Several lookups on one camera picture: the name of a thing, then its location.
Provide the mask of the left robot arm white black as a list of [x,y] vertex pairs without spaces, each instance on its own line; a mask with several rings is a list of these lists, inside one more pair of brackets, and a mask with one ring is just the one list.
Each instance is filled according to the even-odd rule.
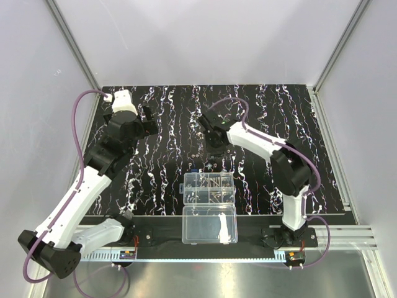
[[41,225],[19,235],[26,261],[33,260],[63,279],[91,252],[109,243],[125,245],[132,241],[134,223],[129,211],[112,215],[83,232],[76,229],[93,202],[129,164],[138,141],[158,133],[150,108],[144,106],[143,112],[145,121],[128,110],[105,116],[107,126],[102,137],[87,154],[74,184]]

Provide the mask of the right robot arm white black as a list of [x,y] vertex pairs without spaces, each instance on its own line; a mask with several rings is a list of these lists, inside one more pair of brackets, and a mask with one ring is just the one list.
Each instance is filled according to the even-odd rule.
[[287,246],[298,241],[307,228],[305,207],[310,180],[314,174],[319,176],[314,164],[298,151],[298,144],[267,135],[243,120],[222,119],[213,111],[202,114],[198,121],[209,154],[222,155],[227,146],[234,145],[270,164],[274,186],[282,193],[283,202],[282,224],[274,232],[274,239]]

